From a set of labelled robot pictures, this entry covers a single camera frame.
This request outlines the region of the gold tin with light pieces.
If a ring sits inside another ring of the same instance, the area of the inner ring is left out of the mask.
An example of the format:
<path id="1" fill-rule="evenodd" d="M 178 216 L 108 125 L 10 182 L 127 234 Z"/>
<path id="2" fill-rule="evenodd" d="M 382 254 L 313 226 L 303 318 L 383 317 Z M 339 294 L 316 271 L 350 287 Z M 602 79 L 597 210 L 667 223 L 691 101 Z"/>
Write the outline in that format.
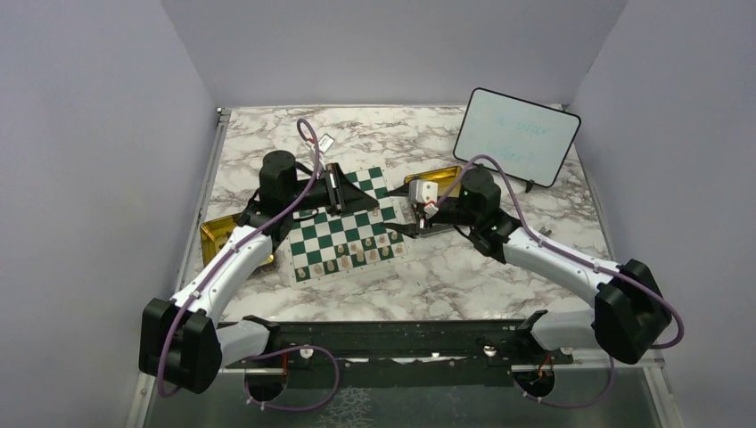
<path id="1" fill-rule="evenodd" d="M 461 174 L 462 167 L 454 166 L 443 169 L 433 169 L 413 175 L 404 177 L 404 184 L 407 185 L 413 180 L 423 180 L 430 183 L 430 189 L 436 191 L 436 199 L 441 197 L 453 184 L 456 178 Z M 442 225 L 432 223 L 430 220 L 425 220 L 423 215 L 425 211 L 420 206 L 419 202 L 410 202 L 411 212 L 413 214 L 415 223 L 418 225 L 418 236 L 430 236 L 440 233 L 449 232 L 453 229 L 450 225 Z"/>

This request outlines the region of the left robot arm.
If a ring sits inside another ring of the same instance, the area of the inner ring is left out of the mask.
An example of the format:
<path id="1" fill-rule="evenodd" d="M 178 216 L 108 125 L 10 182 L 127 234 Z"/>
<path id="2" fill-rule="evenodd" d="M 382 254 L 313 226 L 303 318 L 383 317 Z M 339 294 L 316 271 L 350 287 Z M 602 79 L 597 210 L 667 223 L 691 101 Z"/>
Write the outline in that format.
<path id="1" fill-rule="evenodd" d="M 262 321 L 220 327 L 219 318 L 237 290 L 286 239 L 297 211 L 331 215 L 373 210 L 379 202 L 348 180 L 336 163 L 316 164 L 299 179 L 291 152 L 267 153 L 259 188 L 237 219 L 220 252 L 186 288 L 151 299 L 141 317 L 138 368 L 154 376 L 158 392 L 206 391 L 218 370 L 247 357 L 259 366 L 276 362 L 280 342 Z"/>

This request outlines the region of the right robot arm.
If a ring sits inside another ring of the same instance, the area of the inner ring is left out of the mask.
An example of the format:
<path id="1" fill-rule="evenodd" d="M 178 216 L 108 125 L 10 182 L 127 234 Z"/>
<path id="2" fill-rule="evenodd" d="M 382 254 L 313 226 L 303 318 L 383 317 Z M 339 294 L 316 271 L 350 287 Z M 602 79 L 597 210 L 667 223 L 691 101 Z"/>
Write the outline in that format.
<path id="1" fill-rule="evenodd" d="M 588 305 L 530 316 L 514 339 L 521 360 L 535 363 L 549 351 L 573 348 L 600 349 L 622 363 L 636 364 L 656 347 L 673 313 L 664 306 L 647 265 L 635 259 L 619 264 L 592 258 L 534 232 L 521 216 L 501 208 L 501 188 L 483 167 L 465 171 L 456 187 L 458 196 L 448 198 L 436 183 L 423 179 L 391 190 L 391 197 L 407 199 L 418 220 L 386 228 L 416 238 L 433 226 L 466 226 L 467 240 L 481 255 L 542 276 Z"/>

